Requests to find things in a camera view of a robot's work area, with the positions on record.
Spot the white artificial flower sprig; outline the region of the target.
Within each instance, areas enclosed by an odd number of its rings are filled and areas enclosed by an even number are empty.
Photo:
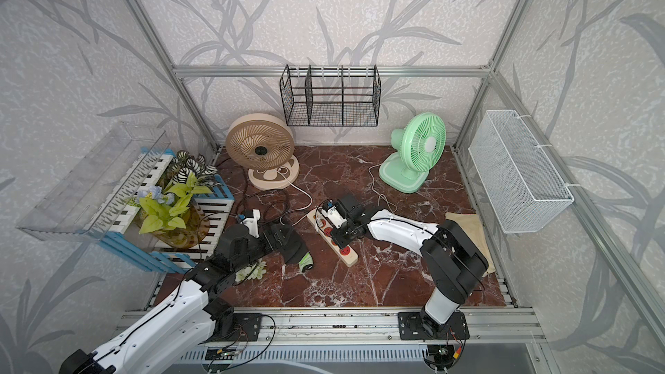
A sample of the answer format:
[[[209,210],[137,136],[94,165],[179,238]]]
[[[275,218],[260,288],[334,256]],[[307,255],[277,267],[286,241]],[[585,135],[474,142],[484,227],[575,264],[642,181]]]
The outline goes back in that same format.
[[[236,285],[240,285],[250,280],[261,280],[267,273],[267,263],[264,260],[257,261],[255,264],[240,269],[236,273]]]

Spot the beige power strip red sockets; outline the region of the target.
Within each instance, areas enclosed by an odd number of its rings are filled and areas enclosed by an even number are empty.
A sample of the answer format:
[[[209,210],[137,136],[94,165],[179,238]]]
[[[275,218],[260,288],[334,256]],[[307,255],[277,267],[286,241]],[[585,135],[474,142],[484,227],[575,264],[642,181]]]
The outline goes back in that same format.
[[[313,226],[314,230],[320,235],[324,242],[328,245],[332,251],[339,257],[339,259],[346,264],[346,266],[351,267],[358,262],[358,254],[350,247],[346,246],[340,248],[332,239],[332,225],[327,223],[324,217],[318,213],[316,210],[311,210],[307,214],[307,219]]]

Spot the black work glove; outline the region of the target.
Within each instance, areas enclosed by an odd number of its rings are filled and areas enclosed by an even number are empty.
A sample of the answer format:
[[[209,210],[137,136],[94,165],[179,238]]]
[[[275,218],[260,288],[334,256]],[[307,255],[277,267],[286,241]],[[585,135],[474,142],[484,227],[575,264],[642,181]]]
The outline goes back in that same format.
[[[301,273],[313,269],[313,257],[293,226],[272,224],[269,229],[273,237],[274,250],[282,255],[286,264],[298,264]]]

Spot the beige round desk fan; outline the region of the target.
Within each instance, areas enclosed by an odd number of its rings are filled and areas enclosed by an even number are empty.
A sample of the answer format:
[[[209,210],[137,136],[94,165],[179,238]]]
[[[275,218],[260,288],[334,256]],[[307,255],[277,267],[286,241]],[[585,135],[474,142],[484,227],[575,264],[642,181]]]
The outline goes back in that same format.
[[[225,148],[232,160],[248,170],[249,182],[258,190],[286,189],[299,175],[292,130],[273,115],[247,114],[236,119]]]

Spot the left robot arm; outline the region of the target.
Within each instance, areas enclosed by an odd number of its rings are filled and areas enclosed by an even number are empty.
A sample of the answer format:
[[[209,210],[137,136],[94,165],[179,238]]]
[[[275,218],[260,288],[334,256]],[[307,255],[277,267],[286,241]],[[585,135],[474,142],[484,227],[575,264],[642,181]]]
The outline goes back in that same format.
[[[214,252],[185,276],[170,295],[126,332],[91,353],[77,350],[62,373],[162,373],[208,339],[238,339],[246,333],[222,293],[237,272],[275,252],[294,260],[305,248],[290,225],[272,224],[251,235],[243,224],[228,227]]]

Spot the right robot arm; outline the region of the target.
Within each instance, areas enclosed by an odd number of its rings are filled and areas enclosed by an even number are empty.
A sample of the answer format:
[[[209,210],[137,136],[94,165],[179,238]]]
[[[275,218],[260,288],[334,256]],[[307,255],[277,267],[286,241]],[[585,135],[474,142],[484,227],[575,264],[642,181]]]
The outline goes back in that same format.
[[[398,245],[424,260],[435,287],[420,311],[398,315],[400,339],[464,343],[470,338],[459,307],[481,286],[488,260],[457,222],[418,222],[379,206],[366,207],[347,194],[320,204],[315,223],[341,249],[369,237]]]

